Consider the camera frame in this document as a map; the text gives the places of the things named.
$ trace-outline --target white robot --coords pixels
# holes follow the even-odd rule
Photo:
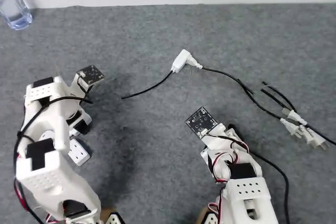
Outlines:
[[[89,131],[91,117],[80,102],[103,78],[104,75],[91,65],[76,73],[70,87],[60,76],[27,86],[25,118],[14,150],[17,155],[14,185],[17,189],[22,188],[22,184],[33,194],[48,212],[48,223],[61,220],[66,223],[103,223],[99,197],[64,157],[69,154],[77,165],[81,165],[88,156],[84,149],[76,150],[78,142],[70,141],[70,137]],[[22,194],[22,190],[17,192],[27,208]],[[123,223],[119,217],[117,213],[111,213],[107,222]]]
[[[225,185],[198,223],[278,224],[261,167],[235,129],[218,124],[203,107],[186,124],[206,145],[201,156],[215,181]]]
[[[21,185],[33,194],[48,212],[47,223],[124,223],[117,212],[101,218],[99,197],[64,157],[69,155],[77,165],[86,160],[87,153],[76,150],[77,142],[70,137],[88,132],[91,117],[80,102],[103,78],[91,65],[76,73],[70,87],[61,77],[27,86],[25,119],[14,148],[14,185],[22,205],[34,216]],[[278,224],[261,167],[235,130],[218,124],[203,107],[186,123],[206,144],[201,156],[215,181],[225,185],[201,223]]]

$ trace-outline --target black circuit board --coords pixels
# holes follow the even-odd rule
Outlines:
[[[203,106],[192,114],[185,123],[200,139],[218,124]]]
[[[105,78],[102,72],[95,65],[89,65],[77,72],[81,79],[89,86]]]

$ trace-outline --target water bottle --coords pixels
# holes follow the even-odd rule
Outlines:
[[[32,22],[31,13],[23,0],[0,0],[0,14],[14,30],[22,30]]]

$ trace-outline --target white connector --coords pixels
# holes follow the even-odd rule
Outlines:
[[[327,150],[327,143],[325,142],[325,139],[322,138],[319,134],[317,134],[315,131],[313,131],[311,128],[307,128],[307,131],[310,133],[310,135],[313,137],[313,140],[310,142],[310,144],[316,148],[320,146],[322,149]]]
[[[68,155],[78,166],[81,166],[90,159],[90,154],[84,149],[83,146],[81,146],[81,144],[76,139],[70,140],[70,151]]]
[[[305,137],[307,144],[311,144],[314,148],[316,148],[314,137],[307,131],[306,127],[300,125],[300,131],[302,132],[303,137]]]
[[[290,135],[294,135],[298,138],[301,138],[302,132],[300,131],[300,127],[288,122],[286,119],[281,118],[280,122],[286,127],[287,131],[289,131]]]
[[[186,64],[189,64],[190,66],[193,67],[197,67],[199,69],[203,68],[203,66],[197,62],[197,60],[191,55],[190,52],[188,52],[185,49],[182,49],[182,51],[174,60],[171,71],[173,71],[173,73],[178,73]]]
[[[307,122],[294,110],[289,110],[288,108],[283,108],[282,109],[283,114],[287,116],[287,118],[299,122],[302,125],[307,125]]]

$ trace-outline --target wire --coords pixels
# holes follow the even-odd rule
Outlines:
[[[265,109],[263,106],[261,106],[260,103],[258,103],[258,102],[256,101],[256,99],[254,99],[254,97],[248,92],[247,89],[244,89],[244,91],[245,91],[245,93],[247,94],[247,96],[251,99],[251,101],[252,101],[255,105],[257,105],[262,111],[266,112],[267,114],[273,116],[274,118],[276,118],[276,119],[278,119],[278,120],[281,119],[281,117],[278,116],[277,114],[274,114],[273,112],[271,112],[271,111]]]
[[[30,136],[22,135],[22,137],[25,137],[25,138],[29,139],[31,142],[35,142]]]
[[[270,97],[273,101],[278,103],[282,108],[286,108],[288,110],[291,110],[288,106],[284,105],[278,98],[276,98],[274,95],[266,91],[265,89],[261,89],[261,92]]]
[[[253,152],[253,151],[251,151],[250,153],[260,158],[262,161],[266,162],[267,164],[271,165],[275,170],[277,170],[284,177],[286,187],[285,187],[285,197],[284,197],[283,203],[284,203],[286,224],[290,224],[289,211],[288,211],[289,180],[288,180],[287,175],[276,164],[272,163],[271,161],[259,155],[258,153]]]
[[[278,89],[274,88],[273,86],[271,85],[268,85],[268,83],[266,81],[263,81],[263,84],[265,86],[267,86],[268,88],[272,89],[274,92],[276,92],[279,96],[281,96],[288,104],[289,106],[296,112],[296,108],[294,107],[294,105],[289,101],[289,99],[284,95],[282,94]]]
[[[88,88],[88,90],[86,91],[86,90],[82,87],[82,85],[79,84],[79,78],[83,80],[83,78],[82,78],[81,76],[79,76],[79,77],[77,78],[77,85],[79,86],[80,90],[84,92],[84,94],[85,94],[85,95],[84,95],[84,98],[86,98],[86,97],[88,96],[90,90],[92,89],[93,85],[90,86],[90,87]]]
[[[14,151],[13,151],[13,169],[14,169],[14,191],[18,197],[18,199],[20,200],[21,205],[24,207],[25,210],[27,210],[34,218],[35,220],[40,223],[40,224],[44,224],[44,222],[34,213],[34,211],[30,208],[24,191],[23,191],[23,187],[22,184],[16,179],[16,159],[17,159],[17,149],[18,146],[22,140],[23,137],[27,137],[25,135],[25,132],[27,131],[27,129],[29,128],[29,126],[31,126],[31,124],[36,120],[36,118],[47,108],[49,107],[51,104],[58,102],[58,101],[62,101],[62,100],[79,100],[79,101],[83,101],[83,102],[87,102],[87,103],[92,103],[89,100],[86,100],[84,98],[80,98],[80,97],[60,97],[60,98],[56,98],[52,101],[49,101],[48,103],[46,103],[45,105],[43,105],[39,111],[37,111],[37,113],[28,121],[28,123],[24,126],[24,128],[19,131],[17,133],[17,140],[15,142],[14,145]]]
[[[333,144],[336,146],[336,142],[331,140],[330,138],[328,138],[327,136],[325,136],[324,134],[322,134],[320,131],[316,130],[314,127],[312,127],[310,124],[307,124],[305,127],[312,129],[313,131],[315,131],[316,134],[318,134],[320,137],[324,138],[326,141],[328,141],[329,143]]]
[[[219,71],[219,70],[215,70],[215,69],[211,69],[211,68],[206,68],[206,67],[203,67],[202,68],[203,70],[206,70],[206,71],[210,71],[210,72],[215,72],[215,73],[220,73],[220,74],[223,74],[225,76],[228,76],[229,78],[233,79],[234,81],[236,81],[244,90],[248,90],[248,92],[250,92],[251,94],[254,94],[253,91],[247,87],[245,84],[242,83],[242,81],[240,81],[239,79],[237,79],[236,77],[232,76],[231,74],[229,73],[226,73],[226,72],[223,72],[223,71]]]
[[[249,153],[249,148],[248,148],[248,145],[242,141],[238,141],[232,137],[228,137],[228,136],[213,136],[213,135],[210,135],[210,134],[207,134],[208,136],[212,136],[212,137],[219,137],[219,138],[222,138],[222,139],[226,139],[226,140],[231,140],[232,142],[238,144],[240,147],[242,147],[243,149],[245,149],[247,151],[247,153]]]
[[[126,95],[126,96],[122,97],[121,99],[123,100],[123,99],[131,98],[131,97],[135,97],[135,96],[137,96],[137,95],[139,95],[139,94],[143,94],[143,93],[146,93],[146,92],[148,92],[148,91],[150,91],[150,90],[152,90],[152,89],[155,89],[157,86],[159,86],[159,85],[161,85],[162,83],[164,83],[172,73],[173,73],[173,71],[170,71],[170,72],[166,75],[166,77],[163,78],[162,81],[160,81],[160,82],[158,82],[157,84],[151,86],[150,88],[145,89],[145,90],[143,90],[143,91],[141,91],[141,92],[138,92],[138,93],[135,93],[135,94]]]

